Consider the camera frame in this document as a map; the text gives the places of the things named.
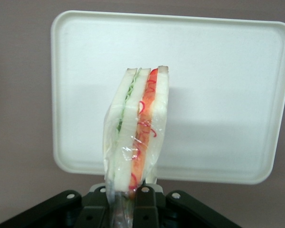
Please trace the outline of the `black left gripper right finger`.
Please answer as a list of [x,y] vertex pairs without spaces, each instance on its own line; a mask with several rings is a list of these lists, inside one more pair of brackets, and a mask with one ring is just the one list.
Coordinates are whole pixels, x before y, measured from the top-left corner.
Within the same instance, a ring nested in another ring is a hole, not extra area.
[[133,228],[159,228],[156,194],[163,194],[160,185],[147,183],[136,190],[133,211]]

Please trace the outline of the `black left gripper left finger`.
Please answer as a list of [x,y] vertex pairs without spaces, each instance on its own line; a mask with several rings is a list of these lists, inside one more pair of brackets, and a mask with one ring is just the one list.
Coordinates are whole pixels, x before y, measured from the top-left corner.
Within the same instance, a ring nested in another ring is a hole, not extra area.
[[82,209],[78,216],[79,228],[109,228],[109,204],[104,183],[93,185],[82,198]]

